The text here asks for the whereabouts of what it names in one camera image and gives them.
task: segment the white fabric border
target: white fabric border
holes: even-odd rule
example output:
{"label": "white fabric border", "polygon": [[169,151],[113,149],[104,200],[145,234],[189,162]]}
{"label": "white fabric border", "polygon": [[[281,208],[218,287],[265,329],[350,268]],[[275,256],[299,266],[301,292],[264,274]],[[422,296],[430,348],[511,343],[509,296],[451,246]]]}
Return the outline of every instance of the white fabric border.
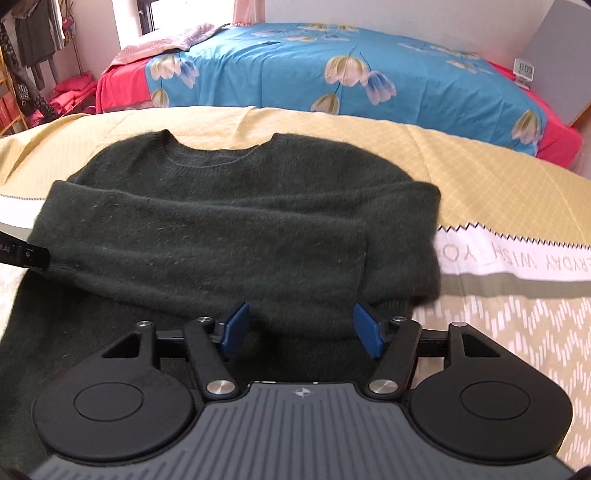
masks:
{"label": "white fabric border", "polygon": [[441,272],[511,273],[523,280],[591,281],[591,249],[501,238],[482,226],[437,231]]}
{"label": "white fabric border", "polygon": [[20,199],[0,195],[0,223],[33,228],[44,202],[43,199]]}

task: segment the red bedsheet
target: red bedsheet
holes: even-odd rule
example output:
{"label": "red bedsheet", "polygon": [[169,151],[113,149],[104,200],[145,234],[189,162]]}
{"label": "red bedsheet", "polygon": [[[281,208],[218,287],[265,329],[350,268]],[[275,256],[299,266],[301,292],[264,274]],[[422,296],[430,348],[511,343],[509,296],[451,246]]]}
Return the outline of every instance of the red bedsheet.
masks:
{"label": "red bedsheet", "polygon": [[[496,70],[512,82],[515,75],[509,69],[490,62]],[[583,145],[583,136],[573,127],[567,127],[554,111],[533,90],[526,92],[546,114],[548,123],[538,146],[536,157],[568,168]]]}
{"label": "red bedsheet", "polygon": [[154,106],[144,73],[149,61],[138,60],[104,72],[96,88],[96,113]]}
{"label": "red bedsheet", "polygon": [[[145,66],[150,59],[138,60],[128,65],[113,67],[101,75],[96,90],[96,112],[111,112],[132,108],[153,107]],[[491,62],[500,74],[515,80],[513,72]],[[538,148],[538,158],[568,168],[583,145],[583,137],[572,127],[567,127],[552,109],[530,90],[527,94],[546,113],[548,122]]]}

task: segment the white wall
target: white wall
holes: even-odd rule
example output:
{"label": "white wall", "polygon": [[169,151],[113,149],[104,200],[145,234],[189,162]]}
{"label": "white wall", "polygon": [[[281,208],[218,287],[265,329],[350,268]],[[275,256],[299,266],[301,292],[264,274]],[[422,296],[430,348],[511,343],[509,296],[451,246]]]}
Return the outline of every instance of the white wall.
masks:
{"label": "white wall", "polygon": [[119,53],[112,0],[76,0],[72,8],[80,62],[98,78]]}
{"label": "white wall", "polygon": [[[349,24],[477,51],[505,66],[553,0],[265,0],[268,22]],[[583,0],[573,0],[584,4]]]}

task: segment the window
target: window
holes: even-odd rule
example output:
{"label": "window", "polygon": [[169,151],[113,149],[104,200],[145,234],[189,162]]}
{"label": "window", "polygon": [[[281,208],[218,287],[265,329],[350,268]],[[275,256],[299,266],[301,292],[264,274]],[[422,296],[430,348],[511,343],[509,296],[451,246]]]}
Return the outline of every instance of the window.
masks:
{"label": "window", "polygon": [[234,0],[138,0],[142,32],[209,22],[230,23]]}

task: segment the dark green sweater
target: dark green sweater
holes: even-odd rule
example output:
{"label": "dark green sweater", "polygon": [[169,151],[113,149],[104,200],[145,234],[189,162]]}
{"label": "dark green sweater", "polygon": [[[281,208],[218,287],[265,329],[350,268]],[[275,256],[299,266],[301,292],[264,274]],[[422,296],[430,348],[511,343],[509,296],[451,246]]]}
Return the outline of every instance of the dark green sweater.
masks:
{"label": "dark green sweater", "polygon": [[409,314],[439,294],[439,197],[383,158],[298,135],[199,151],[162,131],[104,149],[54,183],[29,238],[52,260],[26,275],[0,343],[0,463],[38,461],[36,393],[140,319],[178,328],[249,301],[241,383],[361,380],[356,298]]}

